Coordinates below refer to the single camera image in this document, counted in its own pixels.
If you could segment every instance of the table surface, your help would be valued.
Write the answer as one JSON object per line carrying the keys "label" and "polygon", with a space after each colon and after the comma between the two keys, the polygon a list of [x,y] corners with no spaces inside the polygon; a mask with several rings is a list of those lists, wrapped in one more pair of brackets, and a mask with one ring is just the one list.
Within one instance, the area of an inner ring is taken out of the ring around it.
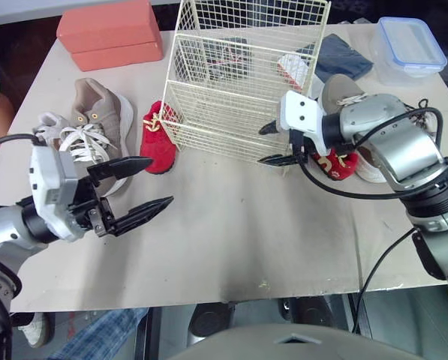
{"label": "table surface", "polygon": [[[373,25],[328,25],[370,58]],[[136,109],[129,142],[140,147],[140,119],[164,90],[173,33],[162,33],[159,62],[80,72],[56,41],[24,100],[11,133],[29,132],[38,114],[69,116],[74,80],[94,77],[127,97]],[[443,153],[448,155],[448,89],[438,76],[416,88],[381,85],[374,70],[358,81],[368,93],[386,92],[408,104],[428,98],[443,112]],[[30,194],[27,142],[0,150],[0,204]],[[317,176],[323,179],[320,172]],[[354,175],[332,186],[389,192]],[[164,175],[142,172],[110,197],[117,215],[145,201],[174,195],[150,223],[119,238],[89,233],[58,241],[27,260],[23,291],[12,311],[131,308],[353,292],[380,254],[410,228],[398,200],[351,200],[312,185],[295,166],[281,170],[185,149]],[[411,241],[396,248],[371,289],[441,284],[428,276]]]}

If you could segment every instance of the white wire basket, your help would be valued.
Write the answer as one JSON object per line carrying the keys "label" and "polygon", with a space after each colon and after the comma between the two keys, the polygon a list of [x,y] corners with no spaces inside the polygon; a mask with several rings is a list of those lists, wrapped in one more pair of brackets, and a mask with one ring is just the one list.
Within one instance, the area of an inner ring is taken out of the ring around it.
{"label": "white wire basket", "polygon": [[306,95],[327,17],[325,0],[182,0],[159,120],[185,146],[245,161],[288,150],[259,135],[289,89]]}

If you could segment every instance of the cable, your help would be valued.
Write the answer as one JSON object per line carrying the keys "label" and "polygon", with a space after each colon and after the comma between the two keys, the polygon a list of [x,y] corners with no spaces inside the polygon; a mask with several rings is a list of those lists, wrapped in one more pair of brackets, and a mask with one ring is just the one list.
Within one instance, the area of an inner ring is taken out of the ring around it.
{"label": "cable", "polygon": [[424,191],[427,191],[435,186],[435,181],[425,184],[421,187],[418,187],[413,190],[399,191],[398,193],[348,193],[347,191],[342,191],[335,189],[333,187],[325,185],[323,182],[317,180],[307,169],[305,166],[305,161],[302,159],[302,154],[294,155],[297,159],[297,163],[300,165],[300,168],[304,172],[307,179],[309,179],[314,185],[317,185],[319,188],[335,195],[339,195],[341,197],[350,197],[352,199],[361,199],[361,200],[390,200],[390,199],[401,199],[404,197],[411,197],[417,194],[420,194]]}
{"label": "cable", "polygon": [[7,276],[14,283],[14,297],[20,294],[22,291],[22,281],[20,281],[19,277],[15,275],[15,273],[10,270],[7,266],[0,262],[0,272]]}
{"label": "cable", "polygon": [[399,245],[401,242],[403,242],[408,236],[410,236],[414,231],[416,231],[414,228],[410,229],[409,231],[407,231],[403,236],[401,236],[400,238],[398,238],[392,245],[390,245],[387,250],[385,250],[383,252],[382,255],[380,255],[379,260],[377,260],[377,262],[375,263],[374,267],[372,268],[371,272],[368,274],[367,280],[364,283],[364,286],[362,287],[362,289],[359,292],[359,297],[357,298],[357,308],[356,308],[356,313],[354,314],[353,317],[353,328],[352,328],[352,333],[355,334],[357,331],[357,328],[359,327],[359,312],[360,312],[360,307],[362,306],[362,300],[364,299],[364,294],[365,291],[367,291],[368,285],[371,282],[372,277],[374,276],[375,272],[377,271],[377,268],[380,266],[380,264],[383,262],[383,260],[386,258],[387,255],[389,255],[389,253],[394,250],[394,248]]}
{"label": "cable", "polygon": [[386,128],[387,126],[399,122],[402,119],[409,118],[411,116],[423,114],[423,113],[433,113],[435,115],[435,118],[437,119],[437,133],[435,134],[435,143],[437,147],[440,149],[440,142],[442,141],[442,130],[443,130],[443,118],[442,114],[439,110],[435,109],[434,107],[422,107],[419,109],[411,110],[409,112],[404,112],[401,115],[397,115],[394,118],[391,118],[390,120],[387,120],[383,122],[382,124],[374,127],[372,130],[370,130],[366,135],[364,135],[362,138],[360,138],[355,144],[354,148],[357,149],[359,146],[361,146],[363,143],[365,143],[369,137],[377,133],[378,131]]}
{"label": "cable", "polygon": [[12,140],[31,140],[34,143],[34,145],[43,145],[43,143],[38,139],[38,137],[32,135],[31,133],[14,133],[12,135],[0,137],[0,144]]}
{"label": "cable", "polygon": [[11,317],[0,299],[0,323],[5,333],[5,358],[10,360],[12,357],[12,325]]}

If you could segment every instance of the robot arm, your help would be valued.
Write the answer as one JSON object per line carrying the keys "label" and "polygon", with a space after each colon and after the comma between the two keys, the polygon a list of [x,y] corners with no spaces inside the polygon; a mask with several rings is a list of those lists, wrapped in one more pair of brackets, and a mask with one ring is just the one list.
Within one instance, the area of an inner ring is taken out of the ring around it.
{"label": "robot arm", "polygon": [[97,195],[100,180],[123,179],[151,163],[147,157],[115,159],[89,167],[89,175],[78,179],[70,154],[34,145],[29,167],[32,196],[0,207],[0,333],[8,327],[11,299],[20,291],[15,274],[30,256],[50,242],[73,242],[89,230],[98,236],[120,236],[147,223],[173,201],[172,196],[153,200],[115,219],[107,199]]}
{"label": "robot arm", "polygon": [[339,114],[323,115],[317,102],[289,91],[281,100],[278,125],[291,130],[296,158],[309,152],[325,156],[330,148],[366,149],[389,186],[402,195],[426,271],[448,281],[448,158],[439,149],[442,118],[429,110],[436,113],[440,128],[435,142],[412,124],[405,105],[392,95],[371,95]]}

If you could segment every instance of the red slipper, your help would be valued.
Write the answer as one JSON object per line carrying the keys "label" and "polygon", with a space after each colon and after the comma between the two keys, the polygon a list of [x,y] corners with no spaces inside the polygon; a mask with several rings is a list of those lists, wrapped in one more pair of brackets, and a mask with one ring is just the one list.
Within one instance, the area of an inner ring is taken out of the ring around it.
{"label": "red slipper", "polygon": [[[172,144],[162,124],[158,120],[161,111],[161,101],[153,103],[148,114],[143,117],[142,145],[140,156],[153,159],[153,163],[146,168],[151,174],[163,174],[170,170],[176,159],[177,147]],[[166,116],[173,116],[173,110],[165,105]]]}
{"label": "red slipper", "polygon": [[355,152],[337,156],[335,149],[332,149],[327,156],[313,154],[312,158],[332,180],[344,180],[354,174],[359,160],[359,156]]}

